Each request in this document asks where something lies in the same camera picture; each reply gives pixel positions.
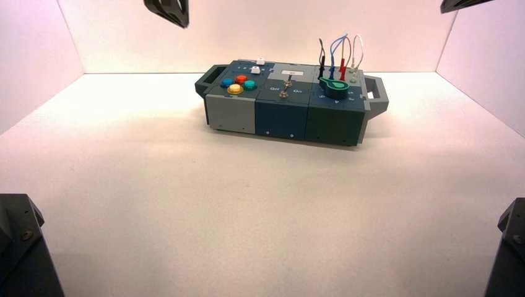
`white backdrop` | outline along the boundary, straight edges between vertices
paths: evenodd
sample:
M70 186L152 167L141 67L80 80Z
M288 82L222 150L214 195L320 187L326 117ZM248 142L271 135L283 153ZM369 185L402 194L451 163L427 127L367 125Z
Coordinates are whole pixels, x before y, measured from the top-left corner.
M142 0L59 0L88 73L202 72L258 56L315 63L317 38L344 32L363 35L366 71L435 71L454 17L440 2L190 0L183 30Z
M0 0L0 134L82 75L55 0Z
M459 12L438 72L525 136L525 1L492 1Z

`white button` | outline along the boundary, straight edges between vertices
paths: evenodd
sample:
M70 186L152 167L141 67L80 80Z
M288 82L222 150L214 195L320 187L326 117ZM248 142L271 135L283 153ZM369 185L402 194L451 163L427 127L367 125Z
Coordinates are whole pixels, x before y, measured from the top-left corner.
M253 74L260 74L261 73L261 68L259 68L259 66L253 66L251 68L251 73L253 73Z

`teal button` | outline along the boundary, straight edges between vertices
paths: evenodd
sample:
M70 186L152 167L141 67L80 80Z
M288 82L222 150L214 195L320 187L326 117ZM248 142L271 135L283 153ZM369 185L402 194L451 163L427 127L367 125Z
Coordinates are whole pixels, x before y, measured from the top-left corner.
M253 80L247 80L245 82L245 90L255 90L257 88L257 83Z

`handle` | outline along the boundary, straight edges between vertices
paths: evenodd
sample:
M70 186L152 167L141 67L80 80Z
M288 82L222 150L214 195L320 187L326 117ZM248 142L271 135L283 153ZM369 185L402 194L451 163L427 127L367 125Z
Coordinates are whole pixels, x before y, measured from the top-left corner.
M374 98L367 99L370 103L369 119L371 119L386 111L388 108L388 96L384 89L383 80L380 77L365 75L365 85L367 85L367 92L371 92L374 95Z
M215 80L226 70L228 65L213 65L206 73L195 83L195 91L204 99L206 89L211 87Z

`screw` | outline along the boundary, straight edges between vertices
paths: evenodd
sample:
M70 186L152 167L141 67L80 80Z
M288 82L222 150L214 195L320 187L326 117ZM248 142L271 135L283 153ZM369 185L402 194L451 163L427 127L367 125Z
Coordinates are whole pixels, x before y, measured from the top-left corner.
M512 239L514 240L515 243L519 245L525 244L525 238L523 238L523 236L521 235L514 235L512 236Z
M31 239L31 237L33 237L33 232L32 231L26 231L24 233L22 233L22 241L28 241Z

